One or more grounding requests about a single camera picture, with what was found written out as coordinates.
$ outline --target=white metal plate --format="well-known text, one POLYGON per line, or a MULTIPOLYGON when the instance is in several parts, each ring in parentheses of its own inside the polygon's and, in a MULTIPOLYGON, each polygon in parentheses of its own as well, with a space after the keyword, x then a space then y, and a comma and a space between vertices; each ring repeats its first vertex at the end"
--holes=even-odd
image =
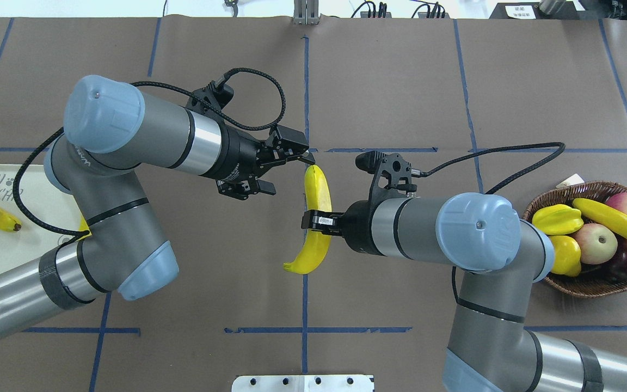
MULTIPOLYGON (((19 211, 11 196, 13 177, 19 167, 18 164, 0 164, 0 207, 22 222, 20 231, 0 230, 0 273, 38 258, 71 238, 40 228, 19 211)), ((20 189, 25 206, 43 222, 58 228, 79 229, 82 213, 76 201, 47 181, 40 164, 28 167, 20 189)))
POLYGON ((241 376, 234 380, 231 392, 374 392, 374 376, 241 376))

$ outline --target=white tray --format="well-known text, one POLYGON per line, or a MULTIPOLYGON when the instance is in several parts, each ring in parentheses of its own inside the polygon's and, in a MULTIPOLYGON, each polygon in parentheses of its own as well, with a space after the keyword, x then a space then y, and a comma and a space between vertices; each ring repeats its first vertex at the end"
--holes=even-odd
MULTIPOLYGON (((19 211, 11 196, 13 177, 19 167, 18 164, 0 164, 0 207, 22 222, 20 231, 0 230, 0 273, 38 258, 70 238, 40 228, 19 211)), ((20 188, 23 203, 40 220, 58 228, 79 229, 82 214, 76 201, 47 181, 42 166, 28 167, 20 188)))

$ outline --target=white card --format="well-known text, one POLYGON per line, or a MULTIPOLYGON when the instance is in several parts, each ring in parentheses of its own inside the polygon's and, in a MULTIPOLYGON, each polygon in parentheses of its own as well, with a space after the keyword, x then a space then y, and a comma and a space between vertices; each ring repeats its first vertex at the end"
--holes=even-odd
POLYGON ((514 19, 536 19, 536 13, 533 12, 531 5, 505 5, 508 17, 514 19))

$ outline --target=white label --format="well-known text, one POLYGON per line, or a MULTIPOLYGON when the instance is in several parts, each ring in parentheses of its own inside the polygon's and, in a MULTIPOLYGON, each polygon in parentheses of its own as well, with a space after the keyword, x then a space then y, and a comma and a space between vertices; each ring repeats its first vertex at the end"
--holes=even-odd
POLYGON ((575 173, 565 179, 562 183, 559 183, 557 186, 555 186, 555 188, 564 188, 565 186, 577 185, 581 183, 585 183, 585 181, 582 179, 582 177, 580 177, 580 174, 575 173))
POLYGON ((531 5, 505 5, 505 11, 508 17, 514 19, 536 19, 531 5))

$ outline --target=black cable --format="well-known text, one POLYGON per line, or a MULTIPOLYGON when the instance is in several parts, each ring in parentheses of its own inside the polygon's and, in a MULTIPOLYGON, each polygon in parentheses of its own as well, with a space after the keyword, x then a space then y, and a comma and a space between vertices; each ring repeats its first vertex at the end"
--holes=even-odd
POLYGON ((85 230, 85 231, 67 230, 67 229, 62 229, 62 228, 58 228, 57 226, 52 226, 50 224, 47 224, 41 221, 40 219, 38 219, 37 216, 33 215, 33 213, 30 212, 30 210, 26 208, 26 206, 23 204, 23 201, 21 200, 20 185, 21 185, 21 179, 23 178, 23 174, 26 172, 26 169, 28 169, 28 166, 30 166, 30 164, 33 163, 33 160, 40 154, 40 152, 42 152, 42 150, 44 150, 47 146, 49 146, 50 143, 52 143, 55 139, 60 137, 63 132, 64 132, 64 128, 58 129, 57 132, 53 133, 52 136, 48 137, 46 141, 44 141, 42 144, 40 144, 40 146, 35 148, 35 150, 33 150, 32 153, 30 153, 30 156, 26 158, 24 163, 20 166, 20 168, 16 172, 16 175, 13 178, 13 186, 12 186, 11 191, 13 194, 13 201, 16 203, 16 206, 18 207, 18 209, 21 210, 21 212, 23 213, 23 215, 26 216, 26 218, 30 219, 33 223, 35 223, 35 225, 38 225, 41 228, 46 229, 47 231, 52 231, 53 233, 64 234, 67 236, 72 236, 74 238, 76 237, 81 238, 82 236, 87 235, 89 233, 89 230, 85 230))
MULTIPOLYGON (((282 102, 282 109, 279 112, 279 116, 274 121, 272 121, 269 124, 266 124, 264 126, 245 126, 245 125, 241 124, 240 122, 238 122, 238 121, 232 119, 231 117, 227 116, 226 114, 224 114, 222 112, 222 110, 214 107, 212 104, 210 104, 206 100, 201 99, 198 96, 195 96, 195 94, 192 94, 191 91, 187 91, 185 89, 181 89, 181 87, 177 87, 177 86, 174 86, 172 84, 161 83, 161 82, 152 82, 152 81, 134 82, 134 83, 131 83, 131 84, 132 84, 132 86, 135 86, 135 87, 141 87, 141 86, 160 87, 162 89, 169 89, 171 91, 176 91, 178 93, 185 94, 186 96, 191 97, 194 100, 195 103, 197 103, 198 101, 201 102, 203 105, 205 105, 208 109, 212 110, 214 113, 216 113, 222 119, 224 119, 224 120, 234 124, 234 126, 240 127, 240 128, 245 129, 247 131, 261 131, 263 129, 268 129, 268 128, 272 127, 272 126, 276 126, 276 124, 278 124, 278 122, 280 122, 281 119, 284 117, 284 112, 285 112, 285 109, 286 109, 286 100, 284 98, 284 90, 282 90, 282 86, 280 86, 280 84, 276 81, 276 79, 274 79, 274 77, 272 77, 272 76, 270 76, 270 75, 268 75, 268 74, 266 74, 264 72, 261 72, 259 70, 247 69, 247 68, 236 68, 236 69, 231 69, 231 70, 228 70, 227 72, 225 72, 225 74, 223 75, 223 77, 219 81, 219 87, 221 87, 224 83, 226 83, 226 81, 229 80, 229 78, 231 78, 232 76, 236 75, 237 73, 239 74, 240 72, 246 72, 247 74, 251 73, 251 74, 258 75, 258 76, 262 76, 262 77, 268 79, 269 81, 271 81, 272 84, 274 84, 274 86, 277 87, 277 91, 279 92, 279 96, 280 96, 280 99, 281 99, 281 102, 282 102)), ((18 207, 18 209, 21 210, 21 212, 26 216, 26 218, 30 219, 30 221, 35 223, 35 225, 38 225, 41 228, 46 229, 47 231, 52 231, 54 233, 72 236, 72 239, 70 239, 69 241, 67 241, 67 242, 62 244, 62 246, 65 246, 68 243, 75 242, 78 239, 82 238, 83 236, 89 234, 90 231, 89 230, 76 231, 76 230, 62 229, 62 228, 58 228, 57 226, 53 226, 53 225, 50 225, 48 223, 45 223, 45 222, 41 221, 40 219, 38 219, 37 216, 33 215, 33 213, 30 210, 28 210, 28 208, 23 204, 23 201, 21 199, 21 191, 20 191, 21 179, 23 178, 23 175, 25 174, 25 172, 28 169, 28 167, 30 166, 30 164, 33 163, 33 160, 35 158, 37 158, 37 156, 40 154, 40 152, 42 152, 42 150, 44 150, 50 144, 52 144, 52 142, 55 141, 55 139, 57 139, 58 137, 62 136, 63 133, 64 133, 64 128, 61 127, 60 129, 57 130, 57 132, 53 133, 42 144, 40 144, 40 146, 36 147, 35 150, 33 150, 32 153, 30 153, 28 158, 26 158, 24 163, 21 164, 20 168, 16 172, 16 175, 14 176, 11 193, 13 194, 13 199, 14 199, 14 202, 16 203, 16 206, 18 207)))
MULTIPOLYGON (((440 164, 439 166, 435 167, 434 169, 431 169, 430 171, 424 171, 424 172, 422 171, 420 173, 420 176, 429 177, 432 174, 435 174, 436 172, 440 171, 441 169, 444 169, 445 167, 450 166, 450 164, 455 164, 461 161, 466 161, 467 159, 475 158, 477 156, 481 156, 485 154, 496 153, 500 151, 539 149, 539 148, 545 148, 545 147, 557 147, 557 149, 553 151, 549 156, 545 157, 544 159, 512 174, 512 176, 509 176, 506 179, 500 181, 500 183, 498 183, 496 186, 493 186, 489 191, 485 192, 485 194, 493 194, 499 191, 500 189, 502 189, 504 186, 507 186, 507 184, 514 181, 515 179, 518 179, 519 177, 527 173, 530 173, 531 171, 538 169, 538 167, 544 166, 545 164, 554 160, 557 156, 563 153, 563 151, 565 150, 565 144, 562 142, 548 142, 548 143, 537 143, 537 144, 521 144, 518 146, 505 146, 505 147, 497 147, 494 149, 486 149, 483 151, 479 151, 477 153, 468 154, 468 155, 461 156, 456 159, 452 159, 451 161, 440 164)), ((458 303, 458 290, 456 289, 456 266, 451 267, 451 290, 453 291, 453 299, 456 301, 456 303, 458 303)))
POLYGON ((359 7, 355 10, 355 12, 353 12, 353 16, 351 16, 350 18, 355 17, 358 11, 361 10, 362 7, 364 7, 364 4, 366 4, 366 6, 369 7, 369 16, 367 17, 371 17, 372 14, 376 15, 376 4, 374 2, 363 2, 362 4, 359 4, 359 7))
POLYGON ((428 17, 428 18, 429 18, 429 17, 431 17, 431 18, 433 18, 433 19, 434 19, 434 18, 435 18, 435 15, 436 15, 437 17, 439 17, 439 16, 440 16, 440 3, 435 3, 435 6, 434 6, 434 7, 432 7, 432 12, 431 12, 431 13, 429 13, 429 14, 427 15, 427 17, 428 17))
POLYGON ((193 99, 193 102, 197 103, 197 102, 201 102, 203 105, 205 105, 205 107, 207 107, 207 109, 212 110, 217 116, 221 117, 222 119, 224 119, 225 121, 228 121, 232 124, 234 124, 234 126, 237 126, 241 129, 244 129, 246 131, 262 131, 264 129, 270 129, 273 126, 276 126, 283 118, 284 118, 284 112, 286 110, 286 100, 284 98, 284 90, 282 89, 282 86, 279 84, 279 82, 277 82, 277 80, 264 73, 261 72, 259 70, 254 70, 254 69, 247 69, 247 68, 237 68, 237 69, 231 69, 229 71, 227 71, 224 74, 223 79, 220 81, 219 84, 224 84, 224 82, 226 82, 226 80, 229 80, 230 77, 236 75, 237 73, 239 74, 240 72, 246 72, 247 74, 254 74, 254 75, 258 75, 258 76, 262 76, 266 79, 268 79, 269 81, 272 82, 272 84, 274 84, 275 87, 277 87, 277 91, 279 92, 279 97, 280 100, 282 102, 282 108, 279 112, 279 116, 277 116, 276 119, 274 119, 274 121, 269 122, 268 124, 265 124, 264 126, 246 126, 241 124, 241 122, 238 122, 234 119, 232 119, 231 117, 229 117, 227 114, 224 114, 224 112, 222 112, 221 109, 215 107, 214 105, 210 104, 209 102, 207 102, 204 99, 201 99, 200 97, 196 96, 195 94, 192 94, 191 91, 187 91, 186 89, 181 89, 181 87, 176 87, 172 84, 168 84, 168 83, 162 83, 162 82, 152 82, 150 80, 144 80, 141 82, 134 82, 134 83, 130 83, 132 86, 135 87, 142 87, 142 86, 150 86, 150 87, 160 87, 162 89, 168 89, 171 91, 175 91, 177 93, 181 93, 185 96, 189 96, 193 99))
POLYGON ((429 3, 422 3, 420 5, 418 5, 417 8, 415 8, 415 12, 413 12, 413 15, 410 17, 410 19, 413 19, 415 17, 415 15, 417 14, 417 11, 420 10, 420 8, 422 7, 427 7, 427 14, 430 14, 430 4, 429 3))

